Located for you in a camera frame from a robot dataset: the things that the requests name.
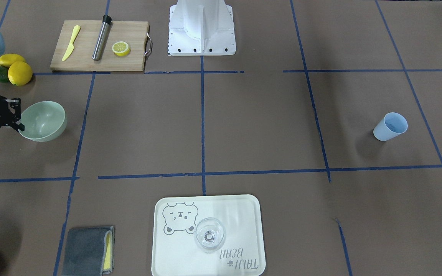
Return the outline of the cream bear tray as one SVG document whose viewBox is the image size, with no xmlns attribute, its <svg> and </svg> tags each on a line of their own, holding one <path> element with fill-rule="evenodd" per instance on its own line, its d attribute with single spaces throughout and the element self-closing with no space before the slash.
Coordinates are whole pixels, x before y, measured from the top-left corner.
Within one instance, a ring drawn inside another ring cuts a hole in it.
<svg viewBox="0 0 442 276">
<path fill-rule="evenodd" d="M 255 196 L 166 197 L 156 203 L 153 276 L 259 276 L 265 269 Z"/>
</svg>

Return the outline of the metal muddler black cap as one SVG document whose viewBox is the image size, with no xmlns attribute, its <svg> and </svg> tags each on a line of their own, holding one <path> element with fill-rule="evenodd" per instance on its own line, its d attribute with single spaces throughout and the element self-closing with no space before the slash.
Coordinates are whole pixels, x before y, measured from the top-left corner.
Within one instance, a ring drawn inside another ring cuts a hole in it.
<svg viewBox="0 0 442 276">
<path fill-rule="evenodd" d="M 93 61 L 99 61 L 103 56 L 103 51 L 105 49 L 105 44 L 111 29 L 112 18 L 109 15 L 104 15 L 102 19 L 102 25 L 100 33 L 98 35 L 94 52 L 92 54 Z"/>
</svg>

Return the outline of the grey folded cloth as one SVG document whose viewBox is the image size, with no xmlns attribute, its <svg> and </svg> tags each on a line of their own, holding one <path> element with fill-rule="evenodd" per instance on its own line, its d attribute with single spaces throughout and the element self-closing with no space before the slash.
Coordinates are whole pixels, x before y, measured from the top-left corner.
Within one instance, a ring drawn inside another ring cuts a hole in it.
<svg viewBox="0 0 442 276">
<path fill-rule="evenodd" d="M 72 228 L 67 233 L 63 276 L 104 276 L 114 269 L 115 227 Z"/>
</svg>

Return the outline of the light blue plastic cup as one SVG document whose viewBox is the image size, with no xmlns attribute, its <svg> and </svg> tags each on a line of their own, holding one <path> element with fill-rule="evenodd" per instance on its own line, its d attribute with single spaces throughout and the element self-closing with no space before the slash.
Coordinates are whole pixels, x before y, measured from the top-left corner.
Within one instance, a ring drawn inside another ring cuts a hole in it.
<svg viewBox="0 0 442 276">
<path fill-rule="evenodd" d="M 395 138 L 408 129 L 408 123 L 403 115 L 396 112 L 387 113 L 373 129 L 373 135 L 380 141 Z"/>
</svg>

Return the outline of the yellow lemon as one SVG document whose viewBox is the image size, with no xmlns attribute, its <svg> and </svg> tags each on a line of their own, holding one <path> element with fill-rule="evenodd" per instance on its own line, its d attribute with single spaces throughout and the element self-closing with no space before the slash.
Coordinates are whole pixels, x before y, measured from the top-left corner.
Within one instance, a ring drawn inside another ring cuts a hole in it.
<svg viewBox="0 0 442 276">
<path fill-rule="evenodd" d="M 0 66 L 10 68 L 16 62 L 26 62 L 26 59 L 19 54 L 4 54 L 0 56 Z"/>
<path fill-rule="evenodd" d="M 33 70 L 29 64 L 23 61 L 16 61 L 8 69 L 8 79 L 15 86 L 23 86 L 30 82 Z"/>
</svg>

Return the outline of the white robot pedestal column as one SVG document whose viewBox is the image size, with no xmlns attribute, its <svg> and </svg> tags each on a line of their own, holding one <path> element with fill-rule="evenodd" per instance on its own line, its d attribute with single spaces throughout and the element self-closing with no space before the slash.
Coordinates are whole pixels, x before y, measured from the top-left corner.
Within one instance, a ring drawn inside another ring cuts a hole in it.
<svg viewBox="0 0 442 276">
<path fill-rule="evenodd" d="M 233 9 L 224 0 L 179 0 L 170 7 L 169 16 L 169 56 L 236 53 Z"/>
</svg>

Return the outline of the yellow plastic knife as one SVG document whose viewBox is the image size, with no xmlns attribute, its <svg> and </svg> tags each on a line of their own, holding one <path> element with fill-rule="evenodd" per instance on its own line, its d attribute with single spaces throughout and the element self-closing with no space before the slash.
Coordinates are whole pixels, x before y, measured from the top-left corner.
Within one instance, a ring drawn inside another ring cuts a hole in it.
<svg viewBox="0 0 442 276">
<path fill-rule="evenodd" d="M 79 25 L 74 26 L 68 46 L 66 48 L 65 53 L 63 54 L 63 57 L 61 58 L 61 61 L 66 61 L 69 58 L 69 56 L 72 54 L 72 52 L 74 51 L 74 49 L 75 49 L 74 42 L 75 42 L 80 30 L 81 30 L 81 27 Z"/>
</svg>

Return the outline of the lemon half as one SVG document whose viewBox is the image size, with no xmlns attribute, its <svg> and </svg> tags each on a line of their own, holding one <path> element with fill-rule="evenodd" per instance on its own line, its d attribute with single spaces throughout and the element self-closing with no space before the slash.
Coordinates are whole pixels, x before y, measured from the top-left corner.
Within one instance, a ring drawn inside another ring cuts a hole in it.
<svg viewBox="0 0 442 276">
<path fill-rule="evenodd" d="M 112 45 L 112 52 L 119 57 L 126 56 L 130 54 L 130 45 L 124 41 L 115 42 Z"/>
</svg>

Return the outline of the clear wine glass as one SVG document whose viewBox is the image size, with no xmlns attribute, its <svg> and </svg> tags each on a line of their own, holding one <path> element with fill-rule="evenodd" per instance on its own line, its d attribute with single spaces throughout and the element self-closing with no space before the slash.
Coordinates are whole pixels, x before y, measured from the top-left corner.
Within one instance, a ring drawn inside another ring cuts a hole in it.
<svg viewBox="0 0 442 276">
<path fill-rule="evenodd" d="M 217 218 L 205 218 L 195 229 L 195 241 L 204 253 L 214 253 L 226 241 L 226 227 Z"/>
</svg>

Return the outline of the mint green bowl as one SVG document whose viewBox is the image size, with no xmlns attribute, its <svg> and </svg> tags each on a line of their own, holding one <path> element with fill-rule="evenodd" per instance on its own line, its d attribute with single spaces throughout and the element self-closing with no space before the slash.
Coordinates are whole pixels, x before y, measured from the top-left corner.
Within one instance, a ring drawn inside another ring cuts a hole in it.
<svg viewBox="0 0 442 276">
<path fill-rule="evenodd" d="M 24 130 L 21 136 L 36 142 L 47 142 L 60 136 L 67 127 L 68 117 L 62 105 L 53 101 L 42 101 L 30 105 L 21 114 Z"/>
</svg>

